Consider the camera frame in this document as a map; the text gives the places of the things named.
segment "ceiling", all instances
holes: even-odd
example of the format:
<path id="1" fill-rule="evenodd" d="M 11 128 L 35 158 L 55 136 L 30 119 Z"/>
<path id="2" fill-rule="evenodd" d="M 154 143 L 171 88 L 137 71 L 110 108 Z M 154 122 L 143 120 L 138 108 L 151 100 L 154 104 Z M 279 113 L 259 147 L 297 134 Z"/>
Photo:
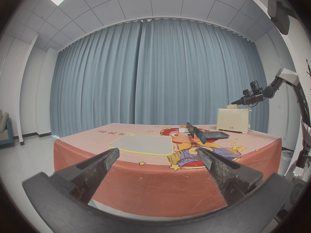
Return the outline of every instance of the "ceiling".
<path id="1" fill-rule="evenodd" d="M 6 34 L 35 46 L 60 51 L 96 29 L 142 17 L 188 17 L 210 21 L 258 40 L 274 27 L 253 0 L 25 0 Z"/>

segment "blue curtain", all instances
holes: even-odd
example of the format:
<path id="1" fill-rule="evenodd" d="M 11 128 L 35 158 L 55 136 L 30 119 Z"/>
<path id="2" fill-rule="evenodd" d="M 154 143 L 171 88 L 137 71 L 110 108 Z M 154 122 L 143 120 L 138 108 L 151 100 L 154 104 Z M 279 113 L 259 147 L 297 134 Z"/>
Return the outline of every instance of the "blue curtain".
<path id="1" fill-rule="evenodd" d="M 216 124 L 218 108 L 266 78 L 255 44 L 213 25 L 145 20 L 136 84 L 137 124 Z M 251 129 L 267 132 L 269 104 L 253 108 Z"/>
<path id="2" fill-rule="evenodd" d="M 141 28 L 141 21 L 115 25 L 59 53 L 50 96 L 53 135 L 135 122 Z"/>
<path id="3" fill-rule="evenodd" d="M 152 19 L 103 29 L 60 52 L 52 81 L 52 134 L 111 122 L 215 124 L 218 108 L 266 78 L 255 44 L 217 26 Z M 267 132 L 269 103 L 252 108 Z"/>

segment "speaker grille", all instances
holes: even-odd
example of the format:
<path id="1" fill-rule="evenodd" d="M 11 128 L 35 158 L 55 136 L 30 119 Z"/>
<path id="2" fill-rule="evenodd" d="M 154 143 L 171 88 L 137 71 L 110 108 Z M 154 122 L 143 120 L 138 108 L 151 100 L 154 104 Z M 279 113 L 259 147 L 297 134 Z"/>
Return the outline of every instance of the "speaker grille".
<path id="1" fill-rule="evenodd" d="M 295 186 L 294 186 L 294 188 L 293 188 L 293 190 L 292 190 L 292 192 L 291 192 L 291 194 L 290 194 L 290 203 L 291 203 L 292 205 L 295 204 L 296 199 L 297 199 L 297 197 L 298 197 L 298 195 L 299 195 L 299 193 L 300 193 L 300 190 L 301 190 L 303 187 L 304 187 L 304 185 L 301 184 L 301 183 L 295 184 Z"/>

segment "floor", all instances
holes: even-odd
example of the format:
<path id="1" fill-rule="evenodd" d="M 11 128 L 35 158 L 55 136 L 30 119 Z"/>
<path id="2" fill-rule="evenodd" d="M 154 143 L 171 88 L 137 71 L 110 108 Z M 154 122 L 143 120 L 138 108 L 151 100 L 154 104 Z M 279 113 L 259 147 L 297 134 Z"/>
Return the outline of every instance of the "floor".
<path id="1" fill-rule="evenodd" d="M 44 172 L 48 176 L 54 172 L 53 144 L 55 138 L 46 136 L 30 136 L 24 139 L 25 145 L 20 146 L 15 142 L 15 147 L 0 149 L 0 177 L 6 190 L 9 192 L 14 203 L 23 213 L 24 217 L 42 233 L 52 233 L 52 230 L 44 223 L 28 200 L 21 182 L 36 173 Z M 90 206 L 114 215 L 145 220 L 172 220 L 172 218 L 139 216 L 121 212 L 114 208 L 105 206 L 97 201 L 91 200 Z M 272 222 L 262 231 L 271 232 L 277 226 Z"/>

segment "sofa cushion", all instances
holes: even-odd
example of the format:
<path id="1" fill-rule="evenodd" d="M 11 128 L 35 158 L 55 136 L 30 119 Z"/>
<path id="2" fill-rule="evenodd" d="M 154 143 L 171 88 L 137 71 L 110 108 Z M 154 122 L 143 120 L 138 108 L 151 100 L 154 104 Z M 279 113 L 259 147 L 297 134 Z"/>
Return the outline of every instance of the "sofa cushion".
<path id="1" fill-rule="evenodd" d="M 2 134 L 0 134 L 0 142 L 7 141 L 9 139 L 9 134 L 7 130 L 4 130 Z"/>
<path id="2" fill-rule="evenodd" d="M 1 119 L 1 123 L 0 123 L 0 133 L 2 133 L 5 130 L 6 121 L 8 119 L 9 119 L 9 113 L 5 112 L 5 114 L 3 115 L 2 119 Z"/>

